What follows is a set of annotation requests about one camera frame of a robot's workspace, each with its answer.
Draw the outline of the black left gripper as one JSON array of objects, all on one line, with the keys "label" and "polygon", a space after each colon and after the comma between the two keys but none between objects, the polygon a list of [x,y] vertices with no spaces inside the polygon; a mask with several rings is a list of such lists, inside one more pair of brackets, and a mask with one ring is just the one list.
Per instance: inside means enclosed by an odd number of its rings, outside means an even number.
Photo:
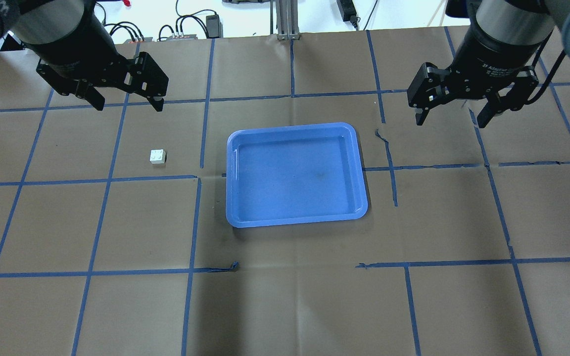
[{"label": "black left gripper", "polygon": [[133,59],[118,54],[104,67],[85,68],[83,74],[58,72],[40,60],[36,72],[57,94],[74,95],[97,111],[102,111],[105,104],[104,95],[98,88],[115,88],[144,97],[155,111],[161,112],[169,81],[168,75],[147,52],[141,52]]}]

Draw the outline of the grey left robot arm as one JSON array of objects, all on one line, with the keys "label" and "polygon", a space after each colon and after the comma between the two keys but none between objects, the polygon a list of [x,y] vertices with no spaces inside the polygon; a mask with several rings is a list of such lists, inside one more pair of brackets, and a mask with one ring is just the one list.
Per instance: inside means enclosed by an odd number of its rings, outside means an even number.
[{"label": "grey left robot arm", "polygon": [[60,95],[101,111],[98,88],[116,88],[163,110],[167,74],[147,52],[122,56],[94,7],[93,0],[0,0],[0,38],[12,31],[38,55],[37,73]]}]

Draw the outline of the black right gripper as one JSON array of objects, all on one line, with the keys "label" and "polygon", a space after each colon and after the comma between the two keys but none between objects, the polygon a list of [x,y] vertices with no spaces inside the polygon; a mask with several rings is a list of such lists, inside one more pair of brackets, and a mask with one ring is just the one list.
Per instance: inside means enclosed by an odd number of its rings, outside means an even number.
[{"label": "black right gripper", "polygon": [[407,89],[407,101],[415,109],[416,124],[423,126],[430,110],[439,105],[456,99],[486,99],[476,117],[478,127],[483,129],[495,116],[519,111],[527,105],[539,83],[531,66],[515,69],[505,77],[493,77],[480,70],[437,68],[426,62],[421,64]]}]

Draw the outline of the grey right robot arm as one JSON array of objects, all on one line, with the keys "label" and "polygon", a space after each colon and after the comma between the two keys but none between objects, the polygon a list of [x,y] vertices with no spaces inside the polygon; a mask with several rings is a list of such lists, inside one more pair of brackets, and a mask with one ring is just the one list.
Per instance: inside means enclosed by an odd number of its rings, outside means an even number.
[{"label": "grey right robot arm", "polygon": [[[504,111],[534,103],[570,58],[570,0],[448,0],[445,11],[469,19],[470,27],[447,68],[423,63],[411,82],[407,101],[418,126],[442,104],[486,99],[477,116],[485,128]],[[554,29],[563,51],[538,89],[535,65]]]}]

